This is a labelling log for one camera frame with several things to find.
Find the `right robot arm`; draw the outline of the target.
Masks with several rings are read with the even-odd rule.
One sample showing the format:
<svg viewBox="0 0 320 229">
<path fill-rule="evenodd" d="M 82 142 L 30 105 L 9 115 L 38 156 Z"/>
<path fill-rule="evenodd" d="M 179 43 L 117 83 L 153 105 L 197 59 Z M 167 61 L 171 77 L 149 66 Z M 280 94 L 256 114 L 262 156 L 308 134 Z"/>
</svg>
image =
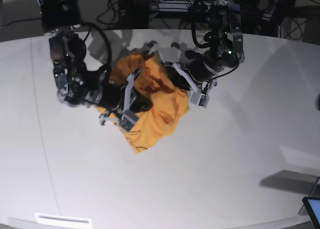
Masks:
<svg viewBox="0 0 320 229">
<path fill-rule="evenodd" d="M 194 45 L 204 49 L 204 53 L 186 50 L 184 55 L 188 63 L 166 62 L 163 68 L 174 89 L 186 92 L 192 104 L 206 107 L 208 92 L 222 77 L 221 72 L 225 68 L 233 72 L 244 61 L 240 5 L 236 0 L 194 0 L 191 7 L 191 36 Z M 101 125 L 111 121 L 129 132 L 142 118 L 140 113 L 156 109 L 152 96 L 138 89 L 138 80 L 145 69 L 137 65 L 133 70 L 124 79 L 114 68 L 105 73 L 105 79 L 113 86 L 124 84 L 119 105 L 97 106 L 102 110 L 99 116 Z"/>
</svg>

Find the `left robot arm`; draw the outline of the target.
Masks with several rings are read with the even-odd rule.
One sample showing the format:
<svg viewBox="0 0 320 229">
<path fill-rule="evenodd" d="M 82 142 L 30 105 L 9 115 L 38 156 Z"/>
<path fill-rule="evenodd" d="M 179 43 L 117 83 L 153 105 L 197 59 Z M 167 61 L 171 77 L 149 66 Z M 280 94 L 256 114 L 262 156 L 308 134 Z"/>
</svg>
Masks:
<svg viewBox="0 0 320 229">
<path fill-rule="evenodd" d="M 81 20 L 77 0 L 37 0 L 41 10 L 42 28 L 50 33 L 50 57 L 57 87 L 57 97 L 73 107 L 98 106 L 109 112 L 138 113 L 148 111 L 152 102 L 134 88 L 141 69 L 131 72 L 120 85 L 110 82 L 112 49 L 108 37 L 94 23 Z M 204 43 L 197 39 L 196 47 L 204 53 L 187 50 L 188 64 L 171 63 L 174 79 L 179 87 L 192 92 L 193 102 L 204 106 L 209 87 L 222 77 L 223 70 L 234 71 L 244 61 L 243 35 L 241 32 L 240 6 L 233 0 L 213 0 L 205 7 L 205 0 L 195 0 L 192 14 L 204 13 L 210 31 Z M 84 62 L 87 48 L 84 40 L 74 32 L 76 25 L 96 30 L 107 50 L 107 61 L 98 70 L 89 71 Z"/>
</svg>

